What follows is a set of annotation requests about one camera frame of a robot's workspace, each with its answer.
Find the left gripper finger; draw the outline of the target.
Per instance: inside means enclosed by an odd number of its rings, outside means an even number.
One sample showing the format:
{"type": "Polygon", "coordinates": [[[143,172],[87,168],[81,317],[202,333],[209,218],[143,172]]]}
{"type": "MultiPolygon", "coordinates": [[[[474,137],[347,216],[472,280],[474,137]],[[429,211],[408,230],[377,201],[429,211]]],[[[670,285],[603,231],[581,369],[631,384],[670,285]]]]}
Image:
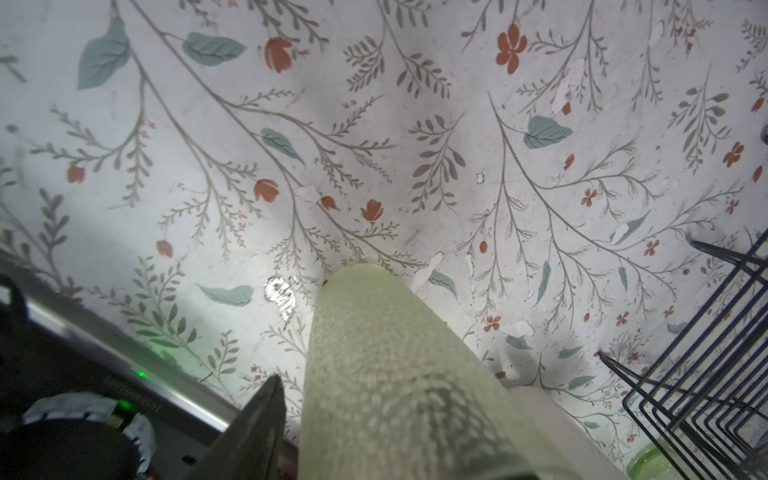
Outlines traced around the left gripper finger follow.
{"type": "Polygon", "coordinates": [[[279,376],[269,377],[208,453],[186,475],[188,480],[265,480],[277,476],[286,421],[279,376]]]}

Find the frosted pale green cup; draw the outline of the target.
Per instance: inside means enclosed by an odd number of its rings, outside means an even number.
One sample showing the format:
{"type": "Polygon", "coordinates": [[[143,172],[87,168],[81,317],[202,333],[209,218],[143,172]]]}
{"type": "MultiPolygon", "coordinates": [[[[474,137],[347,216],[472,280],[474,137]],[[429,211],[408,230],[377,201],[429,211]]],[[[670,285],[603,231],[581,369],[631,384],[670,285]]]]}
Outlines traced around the frosted pale green cup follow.
{"type": "Polygon", "coordinates": [[[495,375],[386,269],[322,287],[307,353],[302,479],[573,479],[495,375]]]}

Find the white mug red inside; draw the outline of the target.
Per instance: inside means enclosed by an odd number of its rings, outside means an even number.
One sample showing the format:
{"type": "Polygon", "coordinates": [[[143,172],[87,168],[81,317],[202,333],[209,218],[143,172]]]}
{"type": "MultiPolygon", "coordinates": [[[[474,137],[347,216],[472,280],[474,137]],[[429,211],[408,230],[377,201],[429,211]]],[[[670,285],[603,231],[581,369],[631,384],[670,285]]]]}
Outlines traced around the white mug red inside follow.
{"type": "Polygon", "coordinates": [[[543,390],[520,386],[508,393],[581,479],[627,479],[543,390]]]}

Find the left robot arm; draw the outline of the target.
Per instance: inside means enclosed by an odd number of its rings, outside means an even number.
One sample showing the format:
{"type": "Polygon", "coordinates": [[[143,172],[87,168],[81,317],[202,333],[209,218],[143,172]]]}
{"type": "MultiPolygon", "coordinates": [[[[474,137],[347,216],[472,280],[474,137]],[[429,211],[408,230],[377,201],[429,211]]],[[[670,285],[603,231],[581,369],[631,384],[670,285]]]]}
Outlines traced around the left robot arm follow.
{"type": "Polygon", "coordinates": [[[240,411],[77,302],[27,298],[3,276],[1,475],[5,479],[272,479],[284,439],[278,376],[240,411]]]}

